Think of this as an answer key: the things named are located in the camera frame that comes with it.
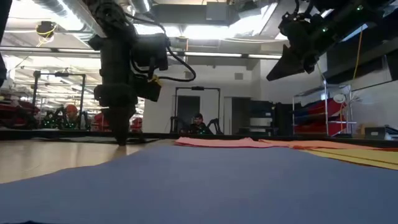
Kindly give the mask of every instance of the ceiling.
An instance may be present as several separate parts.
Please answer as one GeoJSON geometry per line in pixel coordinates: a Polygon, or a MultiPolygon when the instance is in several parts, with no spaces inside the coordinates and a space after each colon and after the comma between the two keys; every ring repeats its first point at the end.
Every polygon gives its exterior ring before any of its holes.
{"type": "MultiPolygon", "coordinates": [[[[259,1],[259,4],[263,6],[270,6],[273,1],[263,0],[259,1]]],[[[189,4],[189,5],[205,5],[207,1],[202,0],[156,0],[158,4],[189,4]]],[[[275,40],[275,36],[279,33],[277,26],[280,21],[281,13],[291,11],[290,8],[294,7],[293,0],[280,0],[275,5],[272,12],[269,12],[269,19],[266,26],[258,35],[236,35],[226,37],[225,33],[231,28],[225,27],[224,32],[200,30],[197,26],[192,29],[194,33],[192,35],[201,35],[200,38],[192,36],[193,38],[176,38],[171,37],[174,49],[177,50],[188,50],[194,52],[224,52],[224,53],[241,53],[241,54],[280,54],[283,44],[287,44],[287,41],[275,40]],[[206,35],[221,35],[215,39],[209,39],[206,35]]],[[[257,24],[257,21],[247,21],[245,24],[240,24],[238,31],[245,29],[248,25],[257,24]]],[[[187,32],[187,27],[192,24],[164,24],[164,26],[178,27],[180,31],[179,35],[190,35],[187,32]]],[[[13,1],[12,9],[7,22],[6,33],[4,34],[1,45],[7,46],[20,46],[20,47],[34,47],[40,44],[41,47],[51,48],[75,48],[75,49],[90,49],[84,40],[82,40],[82,34],[76,34],[65,32],[65,27],[69,29],[79,29],[79,25],[76,22],[72,25],[66,24],[65,21],[60,21],[59,17],[53,12],[44,9],[42,6],[35,4],[32,0],[20,0],[13,1]],[[41,21],[54,21],[59,27],[54,35],[54,38],[49,42],[44,43],[43,38],[36,34],[35,28],[41,21]]],[[[89,87],[86,88],[84,107],[86,110],[97,113],[100,108],[96,101],[93,99],[92,91],[95,85],[101,83],[101,77],[98,73],[100,69],[100,60],[98,58],[73,58],[71,56],[63,55],[62,57],[43,57],[35,53],[29,55],[12,55],[9,54],[7,57],[8,67],[16,68],[15,72],[15,83],[19,90],[31,93],[30,84],[34,81],[32,73],[33,70],[48,70],[49,72],[55,72],[59,70],[65,70],[73,73],[80,72],[88,75],[87,84],[89,87]]],[[[256,64],[254,59],[241,59],[241,58],[206,58],[206,57],[188,57],[187,62],[191,65],[210,65],[216,66],[242,66],[248,70],[252,69],[256,64]]],[[[40,85],[39,96],[47,99],[45,105],[49,108],[56,108],[59,105],[65,103],[78,103],[76,96],[81,93],[81,90],[72,89],[71,86],[79,86],[81,80],[78,78],[68,77],[65,78],[70,86],[65,86],[65,82],[50,77],[42,77],[41,83],[53,83],[54,85],[40,85]],[[46,93],[57,93],[53,96],[46,93]]],[[[144,109],[144,100],[140,100],[138,105],[139,114],[144,109]]]]}

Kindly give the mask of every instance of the blue cloth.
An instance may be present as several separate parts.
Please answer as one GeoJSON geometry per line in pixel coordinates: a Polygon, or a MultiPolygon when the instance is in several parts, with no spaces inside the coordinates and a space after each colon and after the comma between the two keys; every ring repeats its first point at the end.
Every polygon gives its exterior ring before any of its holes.
{"type": "Polygon", "coordinates": [[[398,172],[284,148],[157,147],[0,185],[0,223],[397,223],[398,172]]]}

